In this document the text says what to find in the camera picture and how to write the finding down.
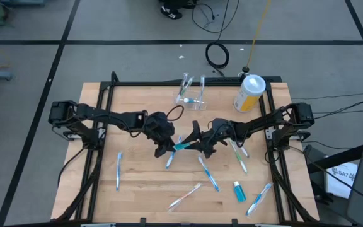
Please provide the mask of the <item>clear acrylic organizer holder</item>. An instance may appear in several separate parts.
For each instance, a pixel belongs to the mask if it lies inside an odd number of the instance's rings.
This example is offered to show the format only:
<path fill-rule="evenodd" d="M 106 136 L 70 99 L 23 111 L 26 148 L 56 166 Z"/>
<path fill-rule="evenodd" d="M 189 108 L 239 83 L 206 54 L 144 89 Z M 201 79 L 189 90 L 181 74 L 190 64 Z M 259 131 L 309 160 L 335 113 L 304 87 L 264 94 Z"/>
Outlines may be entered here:
<path fill-rule="evenodd" d="M 188 90 L 185 92 L 185 94 L 183 96 L 181 96 L 180 101 L 178 103 L 175 103 L 175 98 L 177 96 L 178 92 L 174 92 L 174 104 L 175 105 L 181 105 L 184 107 L 185 110 L 205 110 L 207 108 L 207 101 L 206 101 L 206 97 L 205 95 L 203 95 L 203 99 L 202 101 L 204 101 L 203 104 L 199 104 L 199 103 L 184 103 L 183 99 L 184 98 L 193 98 L 196 100 L 199 100 L 199 96 L 200 96 L 200 92 L 199 91 L 191 91 Z"/>

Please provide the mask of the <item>blue white toothbrush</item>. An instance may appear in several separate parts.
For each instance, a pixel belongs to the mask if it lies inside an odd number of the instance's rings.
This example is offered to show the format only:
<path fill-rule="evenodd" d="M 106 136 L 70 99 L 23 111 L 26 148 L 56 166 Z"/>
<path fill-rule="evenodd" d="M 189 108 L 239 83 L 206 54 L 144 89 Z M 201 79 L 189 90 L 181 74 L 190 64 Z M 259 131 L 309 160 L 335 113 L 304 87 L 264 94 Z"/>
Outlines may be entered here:
<path fill-rule="evenodd" d="M 246 211 L 246 217 L 250 218 L 252 214 L 256 211 L 257 207 L 262 203 L 264 197 L 267 195 L 267 192 L 272 188 L 273 183 L 268 183 L 264 186 L 263 190 L 257 195 L 256 199 L 253 201 L 251 206 Z"/>
<path fill-rule="evenodd" d="M 182 142 L 182 136 L 178 137 L 178 143 L 180 143 L 180 142 Z M 168 169 L 170 167 L 170 165 L 175 157 L 175 154 L 176 154 L 175 152 L 171 153 L 171 156 L 168 158 L 168 161 L 166 163 L 166 169 Z"/>
<path fill-rule="evenodd" d="M 203 95 L 204 95 L 204 88 L 205 88 L 205 75 L 201 75 L 200 77 L 200 96 L 199 96 L 199 103 L 202 104 Z"/>
<path fill-rule="evenodd" d="M 205 165 L 203 159 L 201 156 L 198 156 L 198 161 L 200 162 L 200 164 L 203 166 L 204 168 L 204 171 L 206 173 L 206 175 L 208 176 L 211 184 L 214 186 L 214 189 L 219 192 L 220 191 L 220 188 L 217 184 L 217 182 L 215 181 L 214 177 L 212 176 L 211 172 L 209 171 L 208 167 Z"/>
<path fill-rule="evenodd" d="M 188 79 L 188 73 L 183 73 L 183 78 L 181 80 L 181 83 L 180 83 L 180 89 L 179 89 L 179 92 L 175 98 L 175 103 L 178 103 L 180 101 L 180 98 L 182 96 L 182 92 L 185 88 L 185 85 L 187 84 L 187 79 Z"/>

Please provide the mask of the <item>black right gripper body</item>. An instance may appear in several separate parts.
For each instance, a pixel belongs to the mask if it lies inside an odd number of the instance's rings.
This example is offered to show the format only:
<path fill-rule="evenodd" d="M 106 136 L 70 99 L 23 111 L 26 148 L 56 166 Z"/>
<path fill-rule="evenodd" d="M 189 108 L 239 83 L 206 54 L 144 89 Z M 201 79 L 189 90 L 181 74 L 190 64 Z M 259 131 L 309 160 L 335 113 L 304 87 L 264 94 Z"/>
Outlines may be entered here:
<path fill-rule="evenodd" d="M 201 133 L 201 148 L 203 151 L 213 151 L 217 142 L 231 137 L 233 127 L 226 119 L 215 118 L 212 121 L 212 128 Z"/>

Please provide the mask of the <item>wrapped orange white toothbrush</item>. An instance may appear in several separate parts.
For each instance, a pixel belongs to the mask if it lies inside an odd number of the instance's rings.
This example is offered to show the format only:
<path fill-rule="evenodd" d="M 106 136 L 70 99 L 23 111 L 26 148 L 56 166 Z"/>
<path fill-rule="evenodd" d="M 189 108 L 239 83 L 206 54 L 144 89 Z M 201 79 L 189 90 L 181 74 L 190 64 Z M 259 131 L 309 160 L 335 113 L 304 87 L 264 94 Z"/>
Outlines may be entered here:
<path fill-rule="evenodd" d="M 181 202 L 182 200 L 184 200 L 185 198 L 187 198 L 188 196 L 190 196 L 192 193 L 194 193 L 196 190 L 198 190 L 200 187 L 202 186 L 201 183 L 196 184 L 192 190 L 190 190 L 189 192 L 187 192 L 185 195 L 177 198 L 177 200 L 175 200 L 174 202 L 172 202 L 169 206 L 168 206 L 168 211 L 172 212 Z"/>

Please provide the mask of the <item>person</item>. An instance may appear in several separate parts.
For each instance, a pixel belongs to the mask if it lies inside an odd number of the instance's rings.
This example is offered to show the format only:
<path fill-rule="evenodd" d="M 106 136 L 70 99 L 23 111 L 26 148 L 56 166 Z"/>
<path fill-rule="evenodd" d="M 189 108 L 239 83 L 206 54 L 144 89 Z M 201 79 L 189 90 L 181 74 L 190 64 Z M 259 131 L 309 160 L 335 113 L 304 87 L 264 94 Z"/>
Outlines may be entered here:
<path fill-rule="evenodd" d="M 159 0 L 159 2 L 161 13 L 172 20 L 183 17 L 183 14 L 179 12 L 180 9 L 193 9 L 197 4 L 197 0 Z"/>

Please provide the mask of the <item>white yellow wipes canister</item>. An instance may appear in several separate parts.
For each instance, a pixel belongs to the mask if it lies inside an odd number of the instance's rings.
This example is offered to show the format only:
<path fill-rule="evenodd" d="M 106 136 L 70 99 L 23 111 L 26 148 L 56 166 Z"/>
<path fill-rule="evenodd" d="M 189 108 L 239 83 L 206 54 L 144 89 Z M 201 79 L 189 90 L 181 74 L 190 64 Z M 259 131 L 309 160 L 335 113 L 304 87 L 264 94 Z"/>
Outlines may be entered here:
<path fill-rule="evenodd" d="M 266 89 L 265 80 L 256 74 L 246 74 L 234 100 L 234 107 L 239 112 L 250 111 Z"/>

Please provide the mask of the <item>white printed paper sheet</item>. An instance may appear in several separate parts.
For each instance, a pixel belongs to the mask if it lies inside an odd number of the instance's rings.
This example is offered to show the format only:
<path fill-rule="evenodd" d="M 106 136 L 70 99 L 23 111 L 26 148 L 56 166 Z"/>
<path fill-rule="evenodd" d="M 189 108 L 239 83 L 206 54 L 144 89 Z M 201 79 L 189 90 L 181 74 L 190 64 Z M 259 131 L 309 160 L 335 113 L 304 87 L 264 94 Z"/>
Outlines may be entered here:
<path fill-rule="evenodd" d="M 354 163 L 344 163 L 327 169 L 325 173 L 325 190 L 334 196 L 348 199 L 353 186 L 358 166 Z"/>

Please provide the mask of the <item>wrapped green white toothbrush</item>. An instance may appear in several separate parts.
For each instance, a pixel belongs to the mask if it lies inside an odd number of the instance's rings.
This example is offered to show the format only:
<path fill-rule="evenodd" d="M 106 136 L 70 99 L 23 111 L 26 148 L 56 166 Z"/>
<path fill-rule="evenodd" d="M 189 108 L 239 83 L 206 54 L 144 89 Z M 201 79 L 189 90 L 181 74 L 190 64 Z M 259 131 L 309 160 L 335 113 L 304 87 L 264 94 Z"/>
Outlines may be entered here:
<path fill-rule="evenodd" d="M 241 159 L 241 156 L 240 156 L 240 154 L 239 154 L 239 152 L 238 152 L 238 149 L 237 149 L 236 145 L 234 144 L 234 141 L 229 140 L 229 143 L 231 144 L 231 146 L 232 146 L 232 148 L 233 148 L 233 150 L 234 150 L 234 153 L 235 153 L 235 155 L 236 155 L 236 158 L 237 158 L 238 162 L 240 163 L 240 165 L 241 165 L 241 167 L 242 167 L 242 169 L 243 169 L 244 173 L 245 173 L 245 174 L 247 174 L 247 173 L 248 173 L 248 170 L 247 170 L 247 168 L 246 168 L 246 166 L 245 166 L 245 164 L 244 164 L 243 160 Z"/>
<path fill-rule="evenodd" d="M 189 78 L 186 85 L 183 85 L 182 90 L 180 92 L 181 96 L 183 96 L 185 94 L 185 92 L 188 90 L 188 88 L 191 86 L 193 79 L 194 79 L 194 77 Z"/>

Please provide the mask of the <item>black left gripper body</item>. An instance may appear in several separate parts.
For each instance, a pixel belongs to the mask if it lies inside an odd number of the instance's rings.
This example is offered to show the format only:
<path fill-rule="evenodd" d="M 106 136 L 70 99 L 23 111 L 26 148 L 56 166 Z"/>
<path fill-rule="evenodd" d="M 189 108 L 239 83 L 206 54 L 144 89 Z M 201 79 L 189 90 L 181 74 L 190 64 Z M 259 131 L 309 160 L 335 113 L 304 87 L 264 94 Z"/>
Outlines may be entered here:
<path fill-rule="evenodd" d="M 155 144 L 174 144 L 172 136 L 175 128 L 164 112 L 154 112 L 147 116 L 143 134 Z"/>

